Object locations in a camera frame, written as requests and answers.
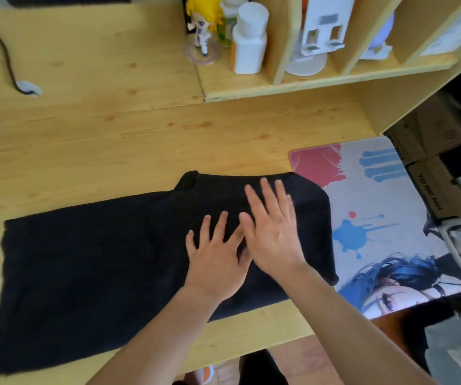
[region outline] wooden tabletop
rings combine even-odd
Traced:
[[[111,13],[109,7],[87,7],[99,25],[88,22],[80,7],[41,10],[44,16],[16,11],[22,14],[18,25],[0,18],[0,29],[15,38],[8,44],[17,54],[16,73],[45,92],[29,98],[12,90],[0,60],[0,240],[6,219],[170,190],[189,170],[290,171],[287,155],[293,149],[375,136],[346,86],[203,103],[181,41],[165,40],[164,51],[154,54],[140,45],[161,39],[163,34],[143,32],[143,21],[161,25],[161,17],[143,5],[113,5]],[[46,21],[63,27],[38,29],[50,27]],[[0,290],[2,261],[0,249]],[[215,321],[183,371],[310,333],[290,301]],[[84,383],[113,354],[0,383]]]

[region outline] anime figurine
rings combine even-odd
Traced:
[[[359,270],[338,292],[368,319],[461,291],[451,254],[435,259],[393,254]]]
[[[216,31],[216,25],[222,22],[223,11],[221,0],[187,0],[186,13],[196,27],[195,47],[200,48],[202,54],[207,56],[207,43],[211,33]]]

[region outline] hand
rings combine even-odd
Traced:
[[[200,228],[198,249],[193,241],[194,233],[186,236],[189,256],[189,270],[185,287],[194,287],[203,294],[214,297],[218,304],[232,297],[245,282],[248,267],[252,262],[249,252],[244,252],[238,260],[237,250],[243,240],[243,229],[237,227],[227,242],[223,242],[228,213],[223,211],[209,237],[211,216],[204,217]]]
[[[255,264],[275,280],[293,267],[308,266],[303,256],[296,226],[295,206],[286,194],[281,180],[275,181],[277,197],[268,180],[261,178],[261,188],[268,212],[250,185],[245,187],[252,217],[245,212],[239,214],[246,244]]]

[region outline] orange label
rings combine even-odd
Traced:
[[[235,53],[236,53],[235,41],[232,41],[232,48],[230,49],[230,68],[232,69],[232,71],[234,71],[234,66],[235,66]]]

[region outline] black pants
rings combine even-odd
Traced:
[[[239,385],[288,385],[286,377],[267,350],[256,351],[243,358]],[[175,381],[173,385],[186,385],[184,381]]]

